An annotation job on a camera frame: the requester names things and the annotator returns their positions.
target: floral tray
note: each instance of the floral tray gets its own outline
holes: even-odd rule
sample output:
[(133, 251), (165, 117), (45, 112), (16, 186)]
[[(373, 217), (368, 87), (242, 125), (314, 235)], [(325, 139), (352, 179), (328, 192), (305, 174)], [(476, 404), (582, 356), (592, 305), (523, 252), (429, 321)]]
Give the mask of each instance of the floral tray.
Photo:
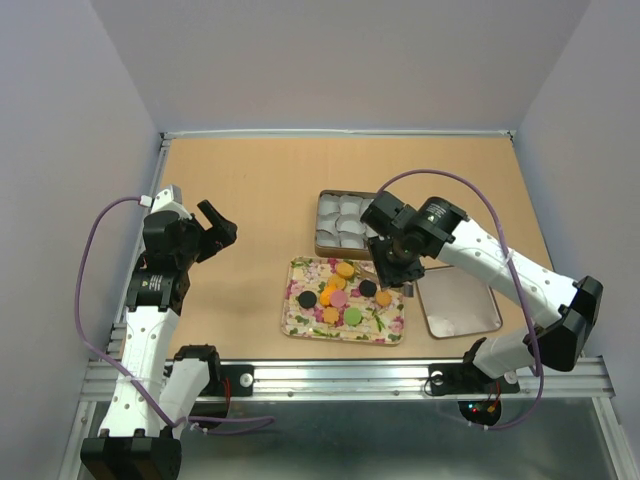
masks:
[[(319, 297), (340, 262), (353, 265), (356, 275), (347, 281), (344, 290), (349, 300), (344, 307), (338, 309), (338, 322), (330, 325), (323, 321), (324, 307), (320, 302), (313, 308), (305, 309), (298, 303), (298, 295), (311, 290)], [(373, 262), (370, 261), (294, 258), (289, 268), (282, 311), (282, 331), (292, 337), (397, 345), (404, 335), (404, 297), (395, 290), (388, 290), (392, 300), (387, 307), (378, 305), (375, 298), (363, 297), (358, 289), (363, 280), (361, 275), (369, 273), (366, 278), (370, 279), (374, 272)], [(357, 307), (362, 313), (362, 321), (357, 326), (351, 327), (344, 323), (343, 313), (349, 307)]]

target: cable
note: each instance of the cable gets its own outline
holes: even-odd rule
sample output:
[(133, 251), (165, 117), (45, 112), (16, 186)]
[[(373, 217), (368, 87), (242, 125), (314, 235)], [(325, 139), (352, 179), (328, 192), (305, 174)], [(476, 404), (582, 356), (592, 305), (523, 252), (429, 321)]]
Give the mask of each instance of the cable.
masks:
[(424, 385), (422, 386), (422, 391), (429, 397), (435, 397), (433, 393), (427, 392), (427, 385), (429, 385), (429, 383), (431, 383), (431, 377), (427, 377), (427, 379), (425, 380)]
[(76, 332), (78, 333), (78, 336), (80, 337), (80, 340), (82, 340), (82, 343), (84, 344), (84, 346), (87, 347), (91, 352), (95, 353), (98, 356), (98, 358), (104, 360), (109, 365), (114, 367), (124, 377), (130, 379), (131, 385), (133, 385), (134, 388), (138, 391), (138, 393), (140, 393), (140, 395), (147, 401), (149, 406), (153, 409), (154, 412), (156, 412), (156, 414), (162, 419), (162, 421), (167, 425), (169, 425), (171, 428), (176, 428), (185, 421), (201, 421), (201, 422), (208, 421), (208, 422), (219, 422), (219, 423), (264, 422), (252, 428), (245, 428), (235, 432), (224, 432), (224, 433), (220, 432), (220, 435), (238, 435), (241, 433), (248, 433), (252, 430), (257, 430), (258, 428), (266, 427), (267, 425), (270, 425), (273, 422), (275, 422), (276, 420), (275, 417), (271, 417), (271, 416), (256, 417), (256, 418), (242, 418), (242, 419), (236, 419), (236, 418), (222, 419), (222, 418), (208, 418), (208, 417), (189, 417), (189, 419), (187, 419), (186, 417), (181, 417), (178, 420), (173, 421), (162, 410), (158, 402), (156, 402), (155, 399), (149, 394), (147, 389), (144, 388), (144, 386), (135, 379), (134, 375), (129, 370), (127, 370), (127, 368), (124, 365), (122, 365), (120, 362), (115, 360), (110, 355), (107, 355), (106, 353), (102, 352), (99, 348), (95, 347), (91, 342), (89, 342), (89, 340), (87, 339), (87, 336), (84, 333), (84, 330), (82, 329), (82, 322), (80, 321), (80, 292), (82, 290), (82, 278), (84, 276), (84, 269), (87, 265), (89, 250), (91, 249), (91, 244), (93, 243), (93, 237), (96, 234), (96, 230), (98, 229), (98, 225), (100, 224), (100, 221), (107, 214), (109, 210), (111, 210), (116, 205), (119, 205), (125, 202), (137, 202), (140, 204), (140, 202), (142, 202), (142, 198), (141, 197), (122, 197), (117, 200), (114, 200), (109, 205), (104, 207), (102, 211), (98, 214), (96, 219), (93, 221), (93, 225), (91, 226), (91, 230), (89, 231), (89, 237), (87, 238), (87, 243), (85, 244), (84, 251), (82, 252), (82, 259), (80, 260), (80, 267), (78, 268), (78, 278), (76, 279), (76, 290), (75, 290), (75, 295), (73, 299), (74, 300), (73, 313), (75, 318)]
[(500, 241), (500, 248), (502, 250), (502, 254), (504, 255), (504, 258), (507, 259), (507, 267), (509, 268), (509, 273), (511, 273), (511, 278), (513, 278), (513, 285), (515, 286), (516, 294), (518, 295), (518, 300), (520, 301), (520, 306), (522, 307), (522, 313), (524, 314), (524, 321), (527, 324), (527, 330), (529, 332), (529, 337), (531, 338), (531, 346), (533, 349), (533, 359), (535, 364), (535, 368), (533, 369), (533, 375), (540, 378), (540, 386), (538, 387), (538, 394), (536, 395), (536, 398), (533, 401), (533, 404), (531, 405), (529, 410), (527, 410), (519, 418), (512, 420), (510, 422), (507, 422), (503, 425), (494, 425), (493, 427), (489, 427), (489, 430), (505, 430), (507, 428), (515, 427), (516, 425), (519, 425), (520, 423), (524, 422), (533, 413), (533, 411), (536, 409), (536, 407), (540, 403), (540, 399), (542, 398), (542, 391), (544, 389), (544, 370), (542, 368), (542, 361), (540, 359), (540, 346), (538, 345), (538, 338), (534, 330), (533, 320), (531, 319), (531, 308), (529, 307), (529, 302), (527, 301), (527, 297), (524, 293), (524, 289), (522, 288), (522, 283), (520, 283), (520, 276), (518, 275), (518, 271), (516, 270), (516, 267), (513, 264), (513, 260), (509, 255), (509, 247), (507, 246), (507, 239), (505, 238), (504, 231), (502, 229), (502, 223), (498, 218), (498, 212), (496, 212), (496, 209), (493, 207), (493, 205), (491, 205), (491, 202), (489, 202), (489, 199), (480, 191), (480, 189), (476, 187), (473, 183), (471, 183), (469, 180), (459, 175), (456, 175), (455, 173), (445, 172), (443, 170), (434, 170), (431, 168), (418, 168), (416, 170), (409, 170), (407, 172), (396, 175), (392, 179), (388, 180), (384, 185), (382, 185), (378, 190), (377, 194), (380, 195), (389, 185), (400, 180), (401, 178), (408, 177), (409, 175), (416, 175), (419, 173), (427, 173), (431, 175), (440, 175), (443, 177), (452, 178), (469, 187), (471, 190), (475, 192), (475, 194), (480, 198), (480, 200), (482, 200), (482, 203), (484, 203), (487, 209), (489, 210), (489, 213), (491, 214), (491, 218), (493, 219), (493, 223), (495, 224), (496, 230), (498, 231), (498, 240)]
[(229, 408), (231, 407), (231, 382), (229, 377), (224, 379), (224, 398), (227, 403), (227, 413), (229, 413)]
[(489, 385), (489, 396), (487, 397), (487, 399), (485, 400), (485, 402), (490, 402), (491, 401), (491, 396), (493, 395), (493, 384)]
[(492, 408), (496, 408), (498, 406), (500, 395), (502, 395), (502, 392), (500, 391), (500, 382), (496, 382), (496, 385), (498, 386), (498, 394), (496, 395), (496, 401), (493, 402), (493, 405), (491, 405)]

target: wooden table surface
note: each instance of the wooden table surface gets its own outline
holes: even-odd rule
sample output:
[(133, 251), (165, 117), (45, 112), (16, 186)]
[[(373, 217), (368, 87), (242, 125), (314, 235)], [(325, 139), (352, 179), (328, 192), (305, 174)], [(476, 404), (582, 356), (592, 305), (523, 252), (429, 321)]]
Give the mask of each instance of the wooden table surface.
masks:
[[(461, 356), (482, 335), (434, 338), (417, 297), (407, 299), (405, 338), (394, 347), (289, 338), (280, 330), (289, 262), (298, 255), (314, 255), (318, 193), (375, 192), (390, 177), (415, 168), (448, 170), (476, 184), (496, 207), (509, 246), (550, 268), (506, 138), (173, 140), (161, 186), (179, 186), (185, 207), (197, 215), (196, 204), (205, 198), (211, 201), (238, 225), (238, 240), (192, 267), (191, 289), (169, 356), (182, 345), (203, 343), (215, 345), (224, 359)], [(496, 234), (484, 205), (453, 180), (416, 175), (389, 190), (415, 207), (427, 197), (444, 197)], [(438, 264), (427, 260), (425, 265)], [(524, 325), (519, 307), (499, 294), (496, 297), (503, 326), (489, 337)]]

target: metal frame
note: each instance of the metal frame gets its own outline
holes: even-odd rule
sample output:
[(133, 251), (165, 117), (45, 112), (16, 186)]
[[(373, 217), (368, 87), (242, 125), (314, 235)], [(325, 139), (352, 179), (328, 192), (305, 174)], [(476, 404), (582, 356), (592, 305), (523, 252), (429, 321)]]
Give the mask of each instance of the metal frame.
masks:
[[(163, 135), (158, 164), (149, 194), (158, 190), (166, 165), (171, 139), (215, 137), (337, 137), (337, 136), (507, 136), (511, 131), (447, 131), (447, 130), (224, 130), (210, 132), (175, 132)], [(130, 271), (142, 251), (142, 226), (133, 251)], [(118, 355), (124, 338), (124, 300), (126, 285), (120, 298), (120, 310), (107, 352)], [(251, 363), (255, 367), (254, 395), (234, 398), (234, 402), (301, 402), (301, 401), (453, 401), (474, 398), (469, 395), (429, 397), (424, 391), (429, 365), (459, 359), (408, 360), (324, 360), (324, 361), (228, 361), (223, 364)], [(511, 398), (533, 398), (538, 380), (527, 369), (518, 371), (521, 392)], [(71, 428), (60, 480), (78, 479), (82, 472), (80, 448), (89, 434), (98, 402), (108, 402), (115, 388), (117, 374), (104, 362), (90, 361), (87, 366), (77, 413)], [(604, 361), (601, 358), (581, 358), (569, 373), (545, 369), (544, 398), (592, 398), (607, 448), (616, 474), (624, 480), (640, 480), (629, 450), (626, 436), (611, 404), (615, 396)], [(222, 399), (201, 397), (198, 402)]]

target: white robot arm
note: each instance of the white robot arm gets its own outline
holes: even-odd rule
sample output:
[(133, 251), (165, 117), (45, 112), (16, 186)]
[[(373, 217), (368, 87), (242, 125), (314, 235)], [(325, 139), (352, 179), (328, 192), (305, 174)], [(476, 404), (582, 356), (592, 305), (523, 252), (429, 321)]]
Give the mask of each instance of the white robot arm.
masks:
[[(420, 257), (429, 256), (465, 270), (520, 303), (498, 240), (446, 200), (432, 197), (416, 211), (382, 192), (362, 221), (381, 235), (368, 241), (381, 286), (398, 287), (422, 277), (425, 269)], [(531, 308), (542, 363), (572, 370), (596, 323), (602, 284), (591, 277), (575, 282), (515, 251), (509, 251), (509, 256)], [(484, 384), (533, 363), (526, 328), (483, 338), (465, 354), (462, 364), (449, 369), (442, 385), (433, 385), (434, 394), (481, 392)]]
[[(182, 347), (171, 376), (164, 366), (182, 302), (188, 271), (236, 240), (237, 227), (208, 201), (198, 208), (211, 223), (205, 230), (169, 186), (153, 200), (144, 219), (144, 252), (131, 275), (126, 297), (127, 336), (122, 366), (97, 438), (84, 440), (81, 459), (96, 479), (175, 479), (181, 461), (180, 435), (198, 395), (220, 382), (220, 358), (213, 346)], [(144, 396), (135, 386), (146, 390)], [(153, 406), (159, 406), (163, 416)]]

